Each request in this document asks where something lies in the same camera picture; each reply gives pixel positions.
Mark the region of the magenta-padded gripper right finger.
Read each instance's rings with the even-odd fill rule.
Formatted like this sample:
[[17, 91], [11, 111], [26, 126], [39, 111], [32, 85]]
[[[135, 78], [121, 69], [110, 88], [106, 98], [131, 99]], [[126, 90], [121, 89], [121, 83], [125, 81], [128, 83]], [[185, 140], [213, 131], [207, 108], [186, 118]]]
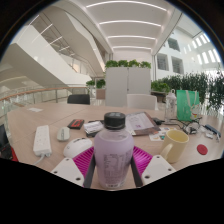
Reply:
[[163, 157], [152, 156], [137, 146], [133, 149], [131, 169], [136, 187], [143, 187], [175, 172]]

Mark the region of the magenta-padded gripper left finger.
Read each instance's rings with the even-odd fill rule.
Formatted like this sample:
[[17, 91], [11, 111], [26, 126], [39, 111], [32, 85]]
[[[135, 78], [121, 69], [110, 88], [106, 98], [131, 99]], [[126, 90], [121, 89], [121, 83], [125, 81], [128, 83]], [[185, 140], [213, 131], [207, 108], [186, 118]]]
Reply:
[[94, 170], [94, 148], [91, 147], [74, 158], [64, 158], [52, 173], [81, 187], [90, 188]]

